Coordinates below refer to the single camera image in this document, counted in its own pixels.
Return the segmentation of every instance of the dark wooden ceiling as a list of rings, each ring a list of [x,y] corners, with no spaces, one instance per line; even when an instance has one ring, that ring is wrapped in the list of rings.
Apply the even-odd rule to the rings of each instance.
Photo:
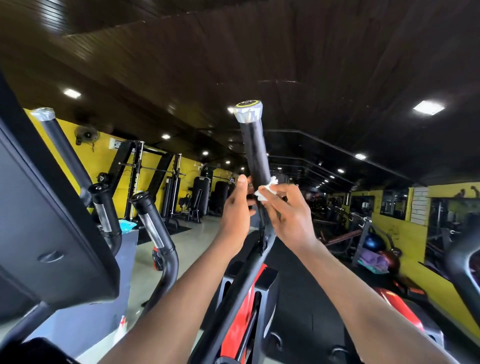
[[[478,19],[468,0],[0,0],[0,65],[27,108],[149,144],[168,132],[159,146],[235,171],[227,107],[260,99],[264,128],[410,178],[266,132],[272,167],[302,183],[338,168],[336,190],[466,182],[480,180]],[[426,99],[446,108],[412,111]]]

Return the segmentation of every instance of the yellow ring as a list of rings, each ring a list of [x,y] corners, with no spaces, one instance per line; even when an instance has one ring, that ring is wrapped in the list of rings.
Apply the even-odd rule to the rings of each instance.
[[[243,104],[244,102],[246,102],[246,101],[242,101],[242,102],[238,103],[235,107],[237,107],[237,108],[249,108],[250,106],[254,106],[254,105],[257,105],[258,103],[260,103],[259,100],[252,100],[251,104],[240,105],[240,104]]]

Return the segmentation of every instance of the gym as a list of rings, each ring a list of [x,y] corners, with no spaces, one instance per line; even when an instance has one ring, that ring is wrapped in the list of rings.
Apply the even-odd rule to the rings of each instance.
[[[338,304],[348,284],[279,237],[259,188],[291,184],[330,280],[366,283],[425,353],[479,363],[479,16],[469,0],[0,1],[0,361],[118,362],[157,315],[171,337],[194,327],[191,354],[143,336],[139,363],[412,362],[408,335],[362,343],[365,300]],[[246,239],[195,276],[241,175]],[[189,279],[202,289],[172,324],[160,307]]]

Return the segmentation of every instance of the recessed light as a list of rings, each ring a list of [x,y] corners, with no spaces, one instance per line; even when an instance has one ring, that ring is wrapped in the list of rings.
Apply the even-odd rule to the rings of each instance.
[[[79,98],[82,95],[80,92],[72,90],[71,88],[66,88],[63,90],[63,93],[71,98]]]
[[[435,115],[436,113],[445,109],[445,106],[435,101],[423,100],[417,106],[413,108],[415,111],[421,112],[426,115]]]

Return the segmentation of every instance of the white floor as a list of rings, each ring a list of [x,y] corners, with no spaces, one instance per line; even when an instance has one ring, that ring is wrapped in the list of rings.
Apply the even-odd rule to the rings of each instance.
[[[203,217],[201,224],[180,222],[181,225],[187,226],[191,228],[191,230],[172,235],[172,240],[179,255],[179,277],[210,245],[218,231],[219,222],[219,218],[212,216]],[[141,313],[141,304],[148,300],[162,275],[161,272],[157,272],[153,268],[152,249],[153,243],[145,243],[137,246],[126,314],[129,328],[136,322]],[[96,364],[112,347],[113,335],[114,333],[94,345],[80,355],[77,360],[82,364]],[[266,359],[264,363],[274,364],[277,362]]]

